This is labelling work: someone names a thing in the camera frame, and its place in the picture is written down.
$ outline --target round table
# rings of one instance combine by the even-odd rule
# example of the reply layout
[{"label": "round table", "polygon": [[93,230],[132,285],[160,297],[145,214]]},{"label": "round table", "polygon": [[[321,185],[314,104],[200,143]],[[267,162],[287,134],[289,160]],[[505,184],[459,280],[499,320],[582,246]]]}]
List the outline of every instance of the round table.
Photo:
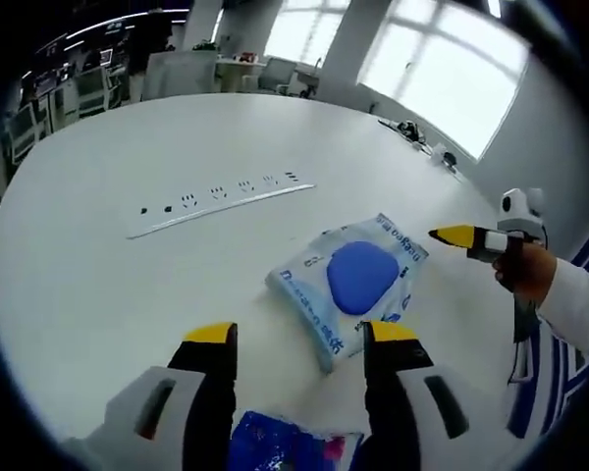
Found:
[{"label": "round table", "polygon": [[[127,238],[127,208],[168,188],[286,167],[317,186]],[[500,397],[512,297],[427,235],[494,227],[494,209],[376,117],[282,96],[148,101],[38,143],[0,206],[0,348],[57,439],[86,436],[185,332],[219,321],[239,324],[238,415],[295,400],[323,375],[264,278],[323,230],[379,212],[430,252],[405,323],[435,362]]]}]

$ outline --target office chair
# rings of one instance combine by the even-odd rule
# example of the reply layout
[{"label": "office chair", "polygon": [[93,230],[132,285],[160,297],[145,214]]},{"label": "office chair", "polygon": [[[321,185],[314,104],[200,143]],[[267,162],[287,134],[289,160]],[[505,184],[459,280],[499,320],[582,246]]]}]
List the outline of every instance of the office chair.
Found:
[{"label": "office chair", "polygon": [[271,57],[259,76],[242,76],[242,91],[286,95],[296,62]]},{"label": "office chair", "polygon": [[211,93],[216,75],[216,51],[174,51],[148,58],[141,101],[167,96]]},{"label": "office chair", "polygon": [[11,162],[20,165],[28,152],[46,136],[44,123],[38,123],[28,103],[9,121],[7,132],[11,141]]},{"label": "office chair", "polygon": [[79,96],[79,118],[97,115],[120,105],[120,87],[111,86],[104,68],[75,77]]}]

